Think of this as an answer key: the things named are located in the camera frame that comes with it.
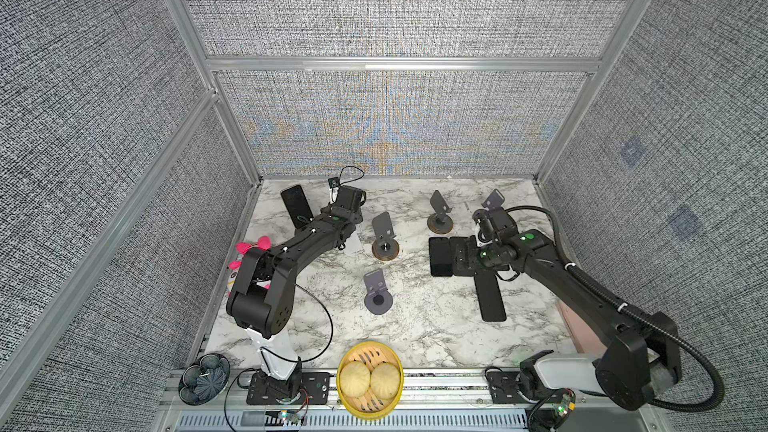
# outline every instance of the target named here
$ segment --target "steamed bun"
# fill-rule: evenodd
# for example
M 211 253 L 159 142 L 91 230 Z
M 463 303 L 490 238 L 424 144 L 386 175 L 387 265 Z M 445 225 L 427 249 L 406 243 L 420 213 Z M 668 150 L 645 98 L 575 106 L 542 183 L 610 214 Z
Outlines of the steamed bun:
M 363 362 L 350 362 L 341 369 L 339 385 L 347 397 L 360 398 L 371 385 L 371 373 Z
M 371 391 L 380 399 L 395 398 L 400 389 L 400 370 L 392 364 L 380 364 L 371 373 Z

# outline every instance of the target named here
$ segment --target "gray fabric wall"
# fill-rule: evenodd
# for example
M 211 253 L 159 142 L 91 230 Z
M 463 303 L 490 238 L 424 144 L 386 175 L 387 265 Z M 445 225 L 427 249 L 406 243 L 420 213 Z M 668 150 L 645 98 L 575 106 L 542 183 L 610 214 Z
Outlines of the gray fabric wall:
M 0 0 L 0 367 L 204 88 L 163 0 Z
M 262 171 L 533 175 L 578 72 L 221 72 Z
M 250 188 L 211 110 L 8 419 L 147 430 L 183 368 Z
M 727 393 L 676 430 L 766 430 L 768 0 L 653 0 L 544 183 L 584 268 L 664 311 Z M 666 400 L 709 380 L 684 356 Z
M 597 56 L 627 0 L 185 0 L 211 54 Z

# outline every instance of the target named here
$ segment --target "textured wall panel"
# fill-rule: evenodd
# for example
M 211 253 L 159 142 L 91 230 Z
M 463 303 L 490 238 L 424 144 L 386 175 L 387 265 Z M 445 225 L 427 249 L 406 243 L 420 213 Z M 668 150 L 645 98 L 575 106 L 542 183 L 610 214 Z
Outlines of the textured wall panel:
M 628 0 L 186 0 L 211 54 L 595 56 Z
M 162 0 L 0 0 L 0 366 L 203 92 Z
M 766 430 L 768 0 L 653 0 L 544 189 L 585 269 L 664 311 L 725 402 L 679 432 Z M 666 400 L 709 379 L 684 355 Z
M 578 72 L 222 72 L 268 175 L 533 174 Z
M 249 188 L 209 112 L 3 431 L 148 430 Z

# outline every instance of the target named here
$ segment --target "marble table top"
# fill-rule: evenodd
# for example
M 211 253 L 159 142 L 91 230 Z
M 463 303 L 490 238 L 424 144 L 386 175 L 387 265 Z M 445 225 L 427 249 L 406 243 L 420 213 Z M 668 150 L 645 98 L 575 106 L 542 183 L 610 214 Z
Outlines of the marble table top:
M 273 244 L 293 236 L 293 224 L 280 191 L 301 184 L 312 212 L 328 203 L 326 180 L 266 180 L 246 233 L 255 242 L 268 235 Z M 433 277 L 429 273 L 427 240 L 436 237 L 427 228 L 433 213 L 429 198 L 440 190 L 448 206 L 453 231 L 444 235 L 469 236 L 475 232 L 472 213 L 494 188 L 506 197 L 505 206 L 541 205 L 533 184 L 523 179 L 379 179 L 354 183 L 367 193 L 362 207 L 364 222 L 358 225 L 363 249 L 347 255 L 332 250 L 318 257 L 299 275 L 297 283 L 312 291 L 328 307 L 334 334 L 330 348 L 305 368 L 337 368 L 343 355 L 362 341 L 389 345 L 407 368 L 517 366 L 539 350 L 575 351 L 556 298 L 527 275 L 513 282 L 499 282 L 507 312 L 505 322 L 484 322 L 480 317 L 472 277 Z M 398 257 L 382 262 L 373 257 L 371 219 L 388 211 L 400 245 Z M 524 231 L 539 228 L 552 233 L 549 222 L 534 211 L 513 212 Z M 363 304 L 363 274 L 381 268 L 394 298 L 392 308 L 373 315 Z M 501 272 L 507 277 L 512 272 Z M 206 352 L 227 356 L 236 368 L 258 368 L 260 355 L 225 311 L 226 296 L 206 345 Z M 293 347 L 309 358 L 323 347 L 330 334 L 328 317 L 321 306 L 296 290 L 293 315 L 288 322 Z

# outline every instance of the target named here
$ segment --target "yellow steamer basket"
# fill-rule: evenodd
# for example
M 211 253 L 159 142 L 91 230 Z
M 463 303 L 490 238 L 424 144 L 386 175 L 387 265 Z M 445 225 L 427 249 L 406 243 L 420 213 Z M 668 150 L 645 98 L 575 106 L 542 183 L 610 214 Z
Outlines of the yellow steamer basket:
M 368 389 L 365 395 L 357 399 L 344 395 L 339 385 L 341 369 L 349 362 L 354 362 L 355 360 L 363 362 L 371 372 L 377 365 L 384 364 L 385 362 L 397 366 L 397 369 L 400 371 L 400 388 L 397 390 L 397 395 L 390 400 L 379 399 L 370 389 Z M 397 354 L 391 348 L 379 342 L 363 342 L 353 347 L 341 360 L 339 369 L 336 371 L 336 391 L 339 393 L 339 399 L 341 399 L 344 407 L 352 415 L 363 420 L 378 420 L 392 412 L 400 401 L 404 383 L 405 378 L 402 373 L 402 364 L 400 364 Z

